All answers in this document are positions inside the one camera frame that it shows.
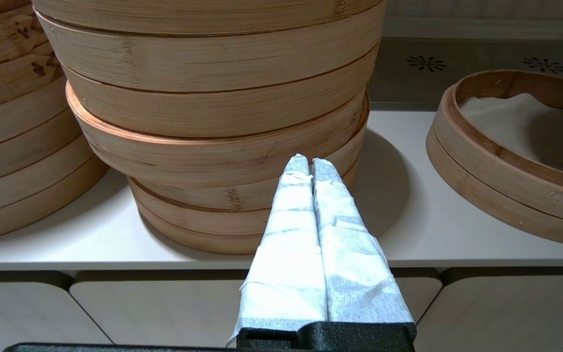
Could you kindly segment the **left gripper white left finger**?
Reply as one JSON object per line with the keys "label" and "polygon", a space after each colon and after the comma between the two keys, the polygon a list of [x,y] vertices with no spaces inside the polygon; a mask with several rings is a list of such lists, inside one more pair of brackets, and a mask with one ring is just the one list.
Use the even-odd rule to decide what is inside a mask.
{"label": "left gripper white left finger", "polygon": [[263,238],[240,294],[228,345],[236,344],[243,328],[299,330],[327,318],[312,178],[302,154],[290,158],[279,178]]}

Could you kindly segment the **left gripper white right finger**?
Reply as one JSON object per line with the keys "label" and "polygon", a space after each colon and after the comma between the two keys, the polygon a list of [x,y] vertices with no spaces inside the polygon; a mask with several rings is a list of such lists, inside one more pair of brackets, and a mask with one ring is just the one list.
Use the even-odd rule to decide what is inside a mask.
{"label": "left gripper white right finger", "polygon": [[328,320],[413,325],[385,254],[333,163],[314,159],[311,175]]}

